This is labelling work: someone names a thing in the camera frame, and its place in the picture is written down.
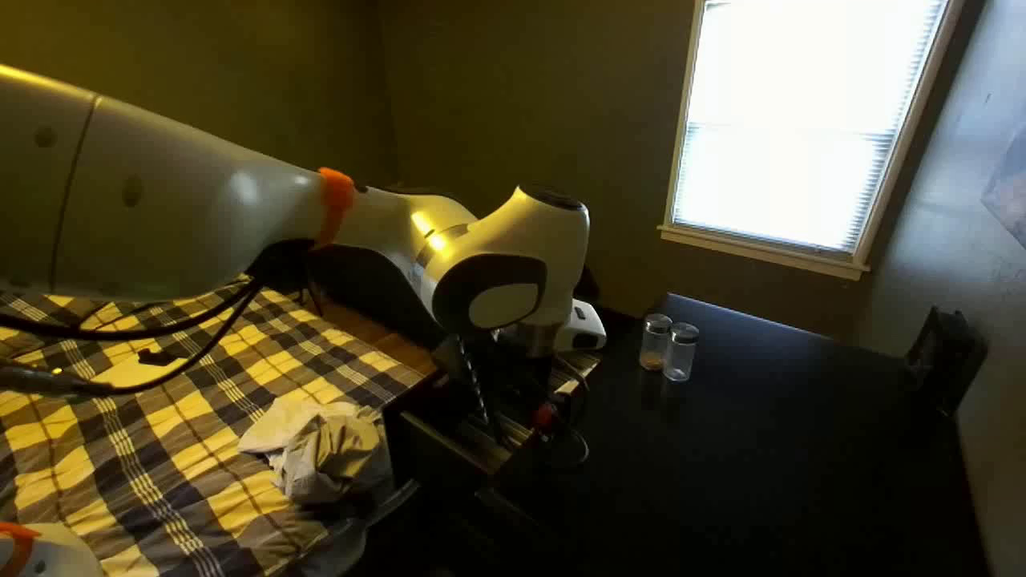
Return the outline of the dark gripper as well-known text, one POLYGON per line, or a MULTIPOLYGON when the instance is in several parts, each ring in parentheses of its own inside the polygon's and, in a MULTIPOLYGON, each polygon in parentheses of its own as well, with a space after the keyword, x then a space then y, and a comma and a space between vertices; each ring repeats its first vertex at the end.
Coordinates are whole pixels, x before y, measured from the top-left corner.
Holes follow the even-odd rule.
POLYGON ((455 336, 451 374, 473 390, 475 415, 498 441, 510 423, 543 440, 562 437, 583 393, 583 370, 573 359, 534 357, 504 336, 455 336))

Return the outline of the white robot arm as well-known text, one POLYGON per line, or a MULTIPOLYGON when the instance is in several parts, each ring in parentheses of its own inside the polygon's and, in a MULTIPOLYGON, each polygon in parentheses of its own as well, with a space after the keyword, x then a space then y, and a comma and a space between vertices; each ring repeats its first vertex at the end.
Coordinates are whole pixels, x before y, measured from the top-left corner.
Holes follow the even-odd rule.
POLYGON ((544 350, 581 331, 589 209, 512 189, 473 215, 430 192, 296 168, 140 107, 0 68, 0 283, 162 302, 284 248, 365 249, 448 334, 544 350))

